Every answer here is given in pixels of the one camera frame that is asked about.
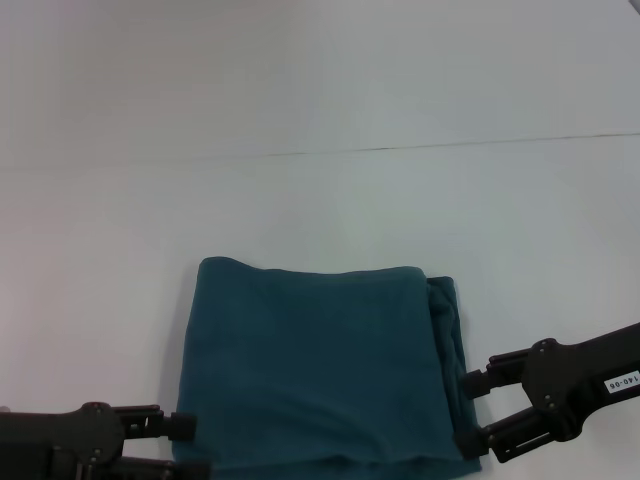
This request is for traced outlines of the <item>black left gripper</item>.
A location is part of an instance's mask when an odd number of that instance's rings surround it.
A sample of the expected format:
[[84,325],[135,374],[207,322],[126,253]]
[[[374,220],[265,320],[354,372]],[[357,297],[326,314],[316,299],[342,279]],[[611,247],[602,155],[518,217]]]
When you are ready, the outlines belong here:
[[[74,479],[80,474],[89,479],[121,455],[125,437],[166,437],[169,441],[195,438],[197,419],[191,414],[166,414],[159,405],[146,405],[118,407],[117,415],[104,403],[88,403],[62,414],[3,412],[1,477]],[[107,478],[116,480],[210,477],[211,466],[207,462],[122,457],[107,469]]]

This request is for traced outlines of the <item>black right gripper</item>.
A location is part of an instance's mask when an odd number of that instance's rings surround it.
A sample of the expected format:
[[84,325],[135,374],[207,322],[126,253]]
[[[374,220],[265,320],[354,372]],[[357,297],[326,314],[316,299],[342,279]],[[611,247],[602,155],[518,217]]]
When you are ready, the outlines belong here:
[[532,406],[485,427],[454,434],[466,460],[493,452],[500,463],[556,441],[575,439],[594,412],[639,395],[637,324],[577,344],[543,339],[530,349],[492,356],[466,373],[468,399],[522,383]]

